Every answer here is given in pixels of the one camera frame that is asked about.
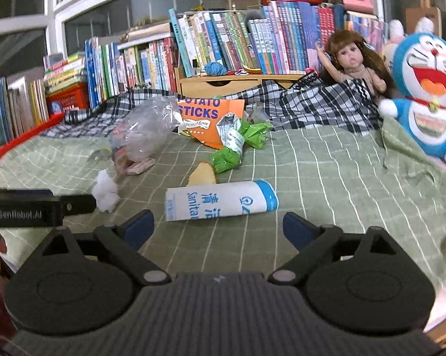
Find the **stack of books on basket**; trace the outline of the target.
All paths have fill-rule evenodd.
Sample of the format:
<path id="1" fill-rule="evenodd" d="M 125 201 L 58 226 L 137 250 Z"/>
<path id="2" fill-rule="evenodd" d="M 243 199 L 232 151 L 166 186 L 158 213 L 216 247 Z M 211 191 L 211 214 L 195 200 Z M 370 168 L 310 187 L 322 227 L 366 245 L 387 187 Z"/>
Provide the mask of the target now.
<path id="1" fill-rule="evenodd" d="M 45 71 L 43 85 L 48 95 L 65 90 L 87 80 L 84 52 L 76 52 Z"/>

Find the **row of books left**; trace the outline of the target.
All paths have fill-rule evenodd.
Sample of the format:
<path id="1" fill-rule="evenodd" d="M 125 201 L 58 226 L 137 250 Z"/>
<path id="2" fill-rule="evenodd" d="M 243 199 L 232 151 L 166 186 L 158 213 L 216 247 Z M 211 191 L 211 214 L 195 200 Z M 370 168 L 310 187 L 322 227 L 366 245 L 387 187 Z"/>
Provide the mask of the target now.
<path id="1" fill-rule="evenodd" d="M 134 88 L 176 93 L 179 58 L 171 33 L 126 43 L 99 37 L 85 40 L 88 106 L 93 109 Z"/>

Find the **row of books right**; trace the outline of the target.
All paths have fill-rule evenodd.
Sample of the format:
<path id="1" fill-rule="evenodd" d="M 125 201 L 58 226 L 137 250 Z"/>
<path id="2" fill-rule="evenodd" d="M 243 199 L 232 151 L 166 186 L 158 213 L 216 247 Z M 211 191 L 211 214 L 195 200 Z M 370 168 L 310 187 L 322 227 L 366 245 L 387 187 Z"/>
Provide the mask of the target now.
<path id="1" fill-rule="evenodd" d="M 186 76 L 207 75 L 205 65 L 219 62 L 228 74 L 302 74 L 318 70 L 315 44 L 332 33 L 359 33 L 380 52 L 388 24 L 374 15 L 348 11 L 341 4 L 270 2 L 258 10 L 169 10 L 171 29 Z"/>

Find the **red tray edge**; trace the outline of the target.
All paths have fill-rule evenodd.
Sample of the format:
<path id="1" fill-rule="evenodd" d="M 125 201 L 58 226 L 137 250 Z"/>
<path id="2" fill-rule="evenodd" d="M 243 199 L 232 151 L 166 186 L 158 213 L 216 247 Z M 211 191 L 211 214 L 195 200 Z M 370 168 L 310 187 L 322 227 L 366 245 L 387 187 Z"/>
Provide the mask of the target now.
<path id="1" fill-rule="evenodd" d="M 64 113 L 57 113 L 51 115 L 48 121 L 45 123 L 35 127 L 34 129 L 27 131 L 23 135 L 16 137 L 11 142 L 7 142 L 5 145 L 0 145 L 0 159 L 9 151 L 17 147 L 18 145 L 23 144 L 29 139 L 39 135 L 45 130 L 51 129 L 52 127 L 58 125 L 64 119 Z"/>

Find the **white crumpled tissue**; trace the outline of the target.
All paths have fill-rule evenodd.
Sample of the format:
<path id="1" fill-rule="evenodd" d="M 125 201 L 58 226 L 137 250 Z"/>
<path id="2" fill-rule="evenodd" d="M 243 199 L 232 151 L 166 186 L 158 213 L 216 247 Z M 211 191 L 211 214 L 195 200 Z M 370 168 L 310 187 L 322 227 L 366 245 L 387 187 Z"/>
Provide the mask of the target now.
<path id="1" fill-rule="evenodd" d="M 121 200 L 118 195 L 118 186 L 106 170 L 98 173 L 92 195 L 96 200 L 97 208 L 102 212 L 112 213 Z"/>

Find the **green grid bed sheet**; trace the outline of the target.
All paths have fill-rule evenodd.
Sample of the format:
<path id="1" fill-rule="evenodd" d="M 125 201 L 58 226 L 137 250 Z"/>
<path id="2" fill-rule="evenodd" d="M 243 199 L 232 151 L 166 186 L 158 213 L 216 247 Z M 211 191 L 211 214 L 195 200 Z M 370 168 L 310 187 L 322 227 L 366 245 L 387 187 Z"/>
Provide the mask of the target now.
<path id="1" fill-rule="evenodd" d="M 171 135 L 152 168 L 120 180 L 114 212 L 72 216 L 66 225 L 91 231 L 148 209 L 155 231 L 141 253 L 168 272 L 270 272 L 294 255 L 282 225 L 285 213 L 293 211 L 349 232 L 381 226 L 434 286 L 446 286 L 446 172 L 396 122 L 366 136 L 330 126 L 273 132 L 262 149 L 246 150 L 239 168 L 217 179 L 268 181 L 279 199 L 276 211 L 167 222 L 166 191 L 186 185 L 210 153 L 191 138 Z"/>

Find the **white sanitary wipes tube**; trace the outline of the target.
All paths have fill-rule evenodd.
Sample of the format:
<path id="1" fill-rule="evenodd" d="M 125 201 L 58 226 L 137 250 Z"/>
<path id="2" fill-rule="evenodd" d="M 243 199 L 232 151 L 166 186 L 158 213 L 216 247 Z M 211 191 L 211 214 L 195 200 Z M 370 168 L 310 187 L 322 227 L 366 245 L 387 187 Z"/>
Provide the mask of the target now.
<path id="1" fill-rule="evenodd" d="M 168 222 L 258 214 L 278 207 L 272 185 L 261 179 L 170 188 L 165 194 Z"/>

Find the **yellow chip piece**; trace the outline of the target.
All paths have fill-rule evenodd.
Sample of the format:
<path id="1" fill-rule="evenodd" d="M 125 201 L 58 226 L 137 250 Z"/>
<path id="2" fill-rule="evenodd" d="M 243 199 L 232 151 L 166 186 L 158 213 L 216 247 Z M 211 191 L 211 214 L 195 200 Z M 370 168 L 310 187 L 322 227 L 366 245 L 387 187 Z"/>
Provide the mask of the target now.
<path id="1" fill-rule="evenodd" d="M 216 184 L 213 167 L 207 162 L 201 162 L 188 177 L 188 187 Z"/>

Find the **clear plastic bag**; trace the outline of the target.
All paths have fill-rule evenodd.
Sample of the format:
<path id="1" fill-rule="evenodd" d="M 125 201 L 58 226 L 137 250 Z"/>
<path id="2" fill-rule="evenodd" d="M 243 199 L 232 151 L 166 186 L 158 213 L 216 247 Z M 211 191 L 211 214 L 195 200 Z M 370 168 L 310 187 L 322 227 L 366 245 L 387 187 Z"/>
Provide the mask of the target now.
<path id="1" fill-rule="evenodd" d="M 176 96 L 146 99 L 110 133 L 114 163 L 127 165 L 151 158 L 181 121 Z"/>

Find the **green snack wrapper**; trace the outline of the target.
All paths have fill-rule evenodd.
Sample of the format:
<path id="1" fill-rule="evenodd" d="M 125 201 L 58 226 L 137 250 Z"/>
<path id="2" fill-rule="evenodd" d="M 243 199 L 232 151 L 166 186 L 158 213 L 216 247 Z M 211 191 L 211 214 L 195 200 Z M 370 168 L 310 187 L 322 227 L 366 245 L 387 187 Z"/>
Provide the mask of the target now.
<path id="1" fill-rule="evenodd" d="M 220 174 L 241 165 L 245 145 L 257 150 L 263 148 L 270 129 L 272 124 L 269 121 L 255 124 L 240 119 L 234 113 L 224 115 L 216 124 L 222 148 L 210 157 L 213 171 Z"/>

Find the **red plastic basket left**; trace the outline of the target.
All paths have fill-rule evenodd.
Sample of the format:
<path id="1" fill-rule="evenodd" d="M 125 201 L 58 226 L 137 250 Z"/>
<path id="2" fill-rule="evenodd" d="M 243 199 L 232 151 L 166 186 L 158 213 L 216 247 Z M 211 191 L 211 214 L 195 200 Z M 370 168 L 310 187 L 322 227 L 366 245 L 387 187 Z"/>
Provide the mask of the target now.
<path id="1" fill-rule="evenodd" d="M 47 95 L 50 114 L 77 109 L 88 109 L 88 85 L 85 82 L 71 85 L 59 92 Z"/>

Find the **black white plaid blanket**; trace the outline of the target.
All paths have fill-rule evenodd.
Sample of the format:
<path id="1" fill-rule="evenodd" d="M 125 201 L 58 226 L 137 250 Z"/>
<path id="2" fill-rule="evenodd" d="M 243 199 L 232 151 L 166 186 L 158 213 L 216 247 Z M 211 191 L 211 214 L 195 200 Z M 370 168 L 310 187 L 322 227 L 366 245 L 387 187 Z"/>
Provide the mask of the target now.
<path id="1" fill-rule="evenodd" d="M 68 111 L 63 121 L 41 135 L 58 139 L 107 137 L 131 110 L 158 96 L 175 98 L 183 104 L 198 102 L 169 91 L 135 88 L 108 99 L 94 109 Z M 269 80 L 228 98 L 244 100 L 247 109 L 260 104 L 276 131 L 330 125 L 365 135 L 379 128 L 378 110 L 362 80 L 328 86 L 312 72 L 289 88 Z"/>

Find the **wooden desk organizer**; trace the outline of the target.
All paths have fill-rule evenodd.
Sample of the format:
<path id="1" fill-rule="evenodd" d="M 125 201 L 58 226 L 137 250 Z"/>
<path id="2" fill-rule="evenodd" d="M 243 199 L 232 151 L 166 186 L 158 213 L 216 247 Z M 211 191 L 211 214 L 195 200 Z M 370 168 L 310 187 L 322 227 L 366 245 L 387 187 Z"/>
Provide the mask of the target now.
<path id="1" fill-rule="evenodd" d="M 246 74 L 187 78 L 182 67 L 174 68 L 174 70 L 177 93 L 195 98 L 232 95 L 254 88 L 268 80 L 273 80 L 282 87 L 288 88 L 302 77 L 302 75 Z"/>

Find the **brown haired doll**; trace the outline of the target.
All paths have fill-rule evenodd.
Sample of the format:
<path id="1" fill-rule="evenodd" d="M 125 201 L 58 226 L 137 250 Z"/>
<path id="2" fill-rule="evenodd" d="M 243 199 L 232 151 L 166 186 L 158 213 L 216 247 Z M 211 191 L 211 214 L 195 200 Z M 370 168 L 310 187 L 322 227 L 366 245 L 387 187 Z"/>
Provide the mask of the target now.
<path id="1" fill-rule="evenodd" d="M 320 42 L 316 42 L 315 47 L 322 66 L 320 79 L 326 84 L 364 80 L 374 101 L 390 97 L 394 81 L 381 56 L 359 33 L 337 30 L 324 47 Z"/>

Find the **pink white bunny plush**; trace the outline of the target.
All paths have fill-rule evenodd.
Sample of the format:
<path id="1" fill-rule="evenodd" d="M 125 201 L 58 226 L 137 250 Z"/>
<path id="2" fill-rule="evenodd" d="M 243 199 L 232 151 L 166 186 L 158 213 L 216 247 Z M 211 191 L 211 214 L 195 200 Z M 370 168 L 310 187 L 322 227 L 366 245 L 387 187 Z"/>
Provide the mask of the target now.
<path id="1" fill-rule="evenodd" d="M 427 32 L 433 34 L 434 29 L 434 22 L 427 17 L 420 18 L 420 20 L 415 25 L 415 32 Z M 395 50 L 398 45 L 406 38 L 403 24 L 397 19 L 392 19 L 389 22 L 388 35 L 388 40 L 382 48 L 382 60 L 386 68 L 391 71 Z"/>

